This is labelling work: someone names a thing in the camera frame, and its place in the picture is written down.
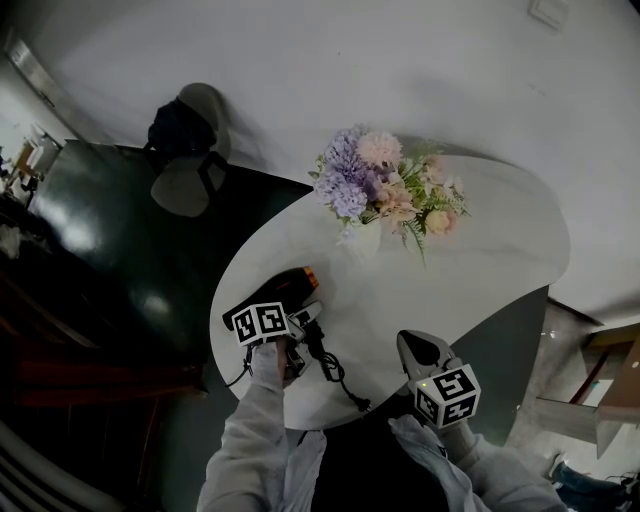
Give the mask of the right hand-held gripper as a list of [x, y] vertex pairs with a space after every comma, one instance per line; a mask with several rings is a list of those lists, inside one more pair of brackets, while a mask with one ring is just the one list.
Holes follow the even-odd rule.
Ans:
[[479, 382], [471, 366], [463, 364], [444, 340], [426, 332], [401, 330], [396, 346], [414, 407], [425, 420], [443, 429], [476, 414]]

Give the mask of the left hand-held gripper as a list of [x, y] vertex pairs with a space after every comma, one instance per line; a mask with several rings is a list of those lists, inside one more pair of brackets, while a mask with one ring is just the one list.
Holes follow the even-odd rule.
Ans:
[[269, 342], [277, 336], [289, 339], [285, 350], [287, 366], [285, 380], [300, 377], [311, 362], [311, 355], [305, 338], [306, 329], [322, 313], [323, 304], [319, 300], [310, 302], [295, 313], [286, 313], [281, 302], [250, 305], [231, 318], [236, 340], [246, 349], [243, 370], [232, 381], [236, 384], [246, 373], [252, 375], [251, 361], [253, 349]]

